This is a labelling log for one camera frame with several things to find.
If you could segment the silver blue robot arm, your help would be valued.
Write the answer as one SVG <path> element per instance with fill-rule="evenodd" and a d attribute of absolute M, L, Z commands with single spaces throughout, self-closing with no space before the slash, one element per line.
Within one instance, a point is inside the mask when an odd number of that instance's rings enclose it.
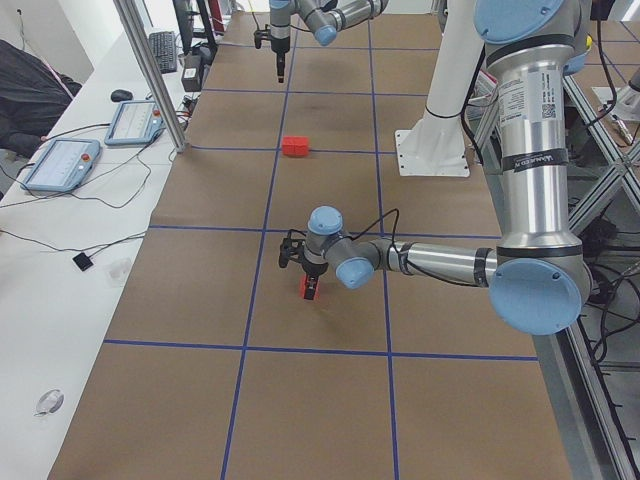
<path fill-rule="evenodd" d="M 254 32 L 254 45 L 260 49 L 268 41 L 276 55 L 276 76 L 284 82 L 286 54 L 291 47 L 291 17 L 298 15 L 321 46 L 332 43 L 337 34 L 381 15 L 387 0 L 351 1 L 339 7 L 336 1 L 322 6 L 318 1 L 270 1 L 269 22 Z"/>
<path fill-rule="evenodd" d="M 423 116 L 396 134 L 404 176 L 465 174 L 463 110 L 476 75 L 496 83 L 492 96 L 500 140 L 501 238 L 465 249 L 361 241 L 334 207 L 314 209 L 301 238 L 287 236 L 279 264 L 299 264 L 313 296 L 333 270 L 347 288 L 378 270 L 485 288 L 498 316 L 531 335 L 573 324 L 592 285 L 568 213 L 563 80 L 583 66 L 591 5 L 587 1 L 451 1 Z"/>

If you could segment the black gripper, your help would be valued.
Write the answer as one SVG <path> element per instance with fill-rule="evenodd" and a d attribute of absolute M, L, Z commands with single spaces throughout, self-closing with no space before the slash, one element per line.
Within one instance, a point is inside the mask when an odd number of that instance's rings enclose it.
<path fill-rule="evenodd" d="M 289 229 L 279 247 L 278 265 L 286 268 L 290 261 L 298 263 L 305 274 L 305 299 L 316 298 L 319 279 L 328 270 L 328 263 L 315 254 L 306 253 L 306 234 L 300 230 Z"/>
<path fill-rule="evenodd" d="M 256 29 L 253 36 L 256 49 L 261 49 L 262 45 L 268 42 L 271 50 L 276 53 L 277 81 L 283 83 L 285 79 L 285 54 L 290 51 L 291 47 L 291 24 L 266 24 L 262 29 Z"/>

